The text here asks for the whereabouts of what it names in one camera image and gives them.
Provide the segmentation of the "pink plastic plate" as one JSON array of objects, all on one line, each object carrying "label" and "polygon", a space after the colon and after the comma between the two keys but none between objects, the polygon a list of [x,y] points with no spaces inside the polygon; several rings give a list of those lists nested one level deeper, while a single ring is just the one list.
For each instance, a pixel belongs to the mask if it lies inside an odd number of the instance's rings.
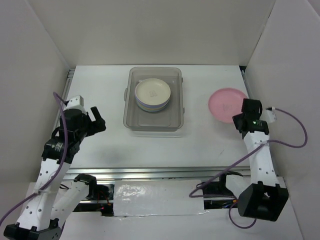
[{"label": "pink plastic plate", "polygon": [[221,88],[210,96],[208,109],[218,121],[231,124],[233,116],[242,112],[243,100],[247,98],[248,96],[238,89]]}]

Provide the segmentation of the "purple plate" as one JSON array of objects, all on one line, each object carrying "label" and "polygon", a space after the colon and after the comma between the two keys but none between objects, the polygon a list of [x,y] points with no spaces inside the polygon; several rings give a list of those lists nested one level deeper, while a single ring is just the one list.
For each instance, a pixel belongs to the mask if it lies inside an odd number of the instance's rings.
[{"label": "purple plate", "polygon": [[148,108],[148,109],[158,109],[158,108],[166,107],[168,105],[168,103],[170,102],[170,99],[171,98],[168,98],[165,102],[158,104],[158,105],[150,105],[150,104],[143,103],[141,100],[139,100],[137,97],[135,97],[135,102],[138,105],[138,107]]}]

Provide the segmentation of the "cream plastic plate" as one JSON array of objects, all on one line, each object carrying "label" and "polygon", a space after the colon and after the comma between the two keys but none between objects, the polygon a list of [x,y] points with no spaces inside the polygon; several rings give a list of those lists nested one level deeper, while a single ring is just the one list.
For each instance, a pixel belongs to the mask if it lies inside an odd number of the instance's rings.
[{"label": "cream plastic plate", "polygon": [[142,80],[135,87],[135,97],[143,104],[158,106],[164,104],[171,97],[169,85],[161,79],[148,78]]}]

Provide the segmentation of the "blue plastic plate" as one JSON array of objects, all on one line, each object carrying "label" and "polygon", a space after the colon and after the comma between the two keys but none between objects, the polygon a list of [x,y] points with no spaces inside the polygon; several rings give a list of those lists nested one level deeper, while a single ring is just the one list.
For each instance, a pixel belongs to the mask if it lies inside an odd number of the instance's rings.
[{"label": "blue plastic plate", "polygon": [[166,107],[161,108],[145,108],[145,107],[139,107],[141,110],[148,112],[148,113],[156,113],[164,110]]}]

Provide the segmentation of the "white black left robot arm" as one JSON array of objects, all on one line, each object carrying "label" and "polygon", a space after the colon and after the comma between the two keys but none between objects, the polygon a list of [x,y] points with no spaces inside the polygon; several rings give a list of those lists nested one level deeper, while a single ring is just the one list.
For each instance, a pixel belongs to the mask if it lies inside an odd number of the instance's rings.
[{"label": "white black left robot arm", "polygon": [[42,162],[33,193],[20,202],[25,208],[16,221],[4,229],[9,240],[58,240],[67,218],[83,199],[97,197],[96,177],[81,173],[71,187],[56,199],[61,183],[86,137],[106,130],[97,107],[91,107],[95,120],[86,111],[71,107],[60,116],[57,127],[44,145]]}]

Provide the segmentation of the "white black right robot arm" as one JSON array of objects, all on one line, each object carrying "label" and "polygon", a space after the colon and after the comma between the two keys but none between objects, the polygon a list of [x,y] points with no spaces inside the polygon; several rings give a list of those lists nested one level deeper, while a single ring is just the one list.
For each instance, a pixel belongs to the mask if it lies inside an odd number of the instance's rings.
[{"label": "white black right robot arm", "polygon": [[238,213],[242,217],[275,222],[278,220],[289,192],[281,187],[272,162],[266,121],[261,120],[263,106],[259,100],[245,98],[241,113],[233,116],[249,153],[250,184],[239,176],[229,175],[217,185],[219,193],[237,198]]}]

